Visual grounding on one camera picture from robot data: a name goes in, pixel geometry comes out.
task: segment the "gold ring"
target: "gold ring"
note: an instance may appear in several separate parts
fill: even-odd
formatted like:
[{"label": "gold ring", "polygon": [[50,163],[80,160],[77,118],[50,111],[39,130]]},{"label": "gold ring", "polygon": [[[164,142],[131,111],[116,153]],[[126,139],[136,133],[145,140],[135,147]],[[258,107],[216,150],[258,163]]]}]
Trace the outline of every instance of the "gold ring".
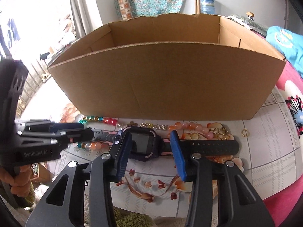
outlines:
[{"label": "gold ring", "polygon": [[190,138],[190,140],[199,140],[200,134],[199,133],[192,133],[192,134],[190,134],[189,138]]},{"label": "gold ring", "polygon": [[220,133],[220,134],[218,134],[218,139],[219,140],[224,140],[225,139],[225,136],[224,136],[224,134],[222,134],[222,133]]},{"label": "gold ring", "polygon": [[249,131],[248,131],[248,129],[243,129],[243,130],[242,130],[242,136],[244,136],[244,137],[248,137],[248,136],[249,136]]}]

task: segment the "cardboard box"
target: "cardboard box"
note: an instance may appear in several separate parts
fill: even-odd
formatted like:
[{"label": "cardboard box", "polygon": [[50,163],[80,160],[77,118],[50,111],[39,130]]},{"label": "cardboard box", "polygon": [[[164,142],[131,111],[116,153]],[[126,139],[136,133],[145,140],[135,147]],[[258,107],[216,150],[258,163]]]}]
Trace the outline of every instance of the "cardboard box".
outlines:
[{"label": "cardboard box", "polygon": [[276,49],[229,19],[164,14],[103,25],[49,71],[85,115],[246,120],[284,65]]}]

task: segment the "black watch strap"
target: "black watch strap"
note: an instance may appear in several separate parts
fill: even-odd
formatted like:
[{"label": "black watch strap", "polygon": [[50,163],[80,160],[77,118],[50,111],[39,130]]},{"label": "black watch strap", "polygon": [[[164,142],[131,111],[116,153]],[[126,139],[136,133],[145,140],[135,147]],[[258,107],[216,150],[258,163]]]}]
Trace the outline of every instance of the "black watch strap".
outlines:
[{"label": "black watch strap", "polygon": [[[180,140],[191,146],[191,151],[198,152],[202,156],[235,155],[239,151],[239,143],[236,140]],[[170,140],[163,139],[160,154],[167,155],[172,152]]]}]

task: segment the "floral tablecloth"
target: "floral tablecloth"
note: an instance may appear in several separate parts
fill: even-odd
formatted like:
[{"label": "floral tablecloth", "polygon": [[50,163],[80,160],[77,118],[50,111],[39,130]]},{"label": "floral tablecloth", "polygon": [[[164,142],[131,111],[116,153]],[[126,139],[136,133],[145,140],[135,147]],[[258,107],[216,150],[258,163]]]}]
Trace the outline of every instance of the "floral tablecloth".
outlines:
[{"label": "floral tablecloth", "polygon": [[[34,103],[28,105],[22,118],[37,119],[52,116],[53,119],[60,119],[63,108],[69,102],[67,97],[53,79],[49,80],[42,88],[44,88],[42,98],[40,100],[33,99]],[[47,109],[46,111],[41,109],[39,105],[39,102],[43,102],[45,99],[49,102],[47,107],[44,107]],[[119,123],[122,124],[127,124],[130,121],[138,124],[165,125],[174,125],[176,122],[119,119]],[[191,120],[191,122],[206,125],[215,121]],[[240,151],[235,157],[242,159],[244,174],[262,199],[281,191],[302,175],[303,165],[298,131],[289,106],[285,103],[285,99],[277,87],[272,90],[265,103],[251,120],[217,122],[222,123],[239,142]],[[105,130],[114,128],[103,123],[91,123],[91,125],[94,128]],[[242,136],[243,129],[249,131],[248,137]],[[157,131],[157,133],[166,138],[168,131]],[[71,144],[68,149],[62,151],[60,160],[48,163],[49,170],[58,175],[69,161],[86,163],[102,153],[103,151],[86,151]],[[176,175],[177,171],[172,157],[159,157],[149,162],[130,159],[124,183],[111,184],[113,205],[148,215],[186,217],[190,195],[188,191],[190,190],[187,190],[188,185],[180,185],[181,182],[176,180]],[[125,181],[129,181],[131,184],[132,192]],[[165,187],[159,187],[160,184],[165,184]],[[148,202],[138,198],[136,192],[148,193],[156,197],[153,202]],[[213,204],[213,214],[217,213],[218,201],[216,197]]]}]

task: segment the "watch screen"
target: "watch screen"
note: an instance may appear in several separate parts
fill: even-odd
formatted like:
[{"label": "watch screen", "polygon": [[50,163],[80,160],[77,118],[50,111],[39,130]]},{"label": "watch screen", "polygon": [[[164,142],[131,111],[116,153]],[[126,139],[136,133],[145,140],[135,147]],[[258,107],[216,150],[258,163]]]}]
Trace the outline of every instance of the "watch screen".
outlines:
[{"label": "watch screen", "polygon": [[133,140],[132,152],[146,154],[149,135],[148,134],[132,133],[131,137],[132,137],[132,140]]}]

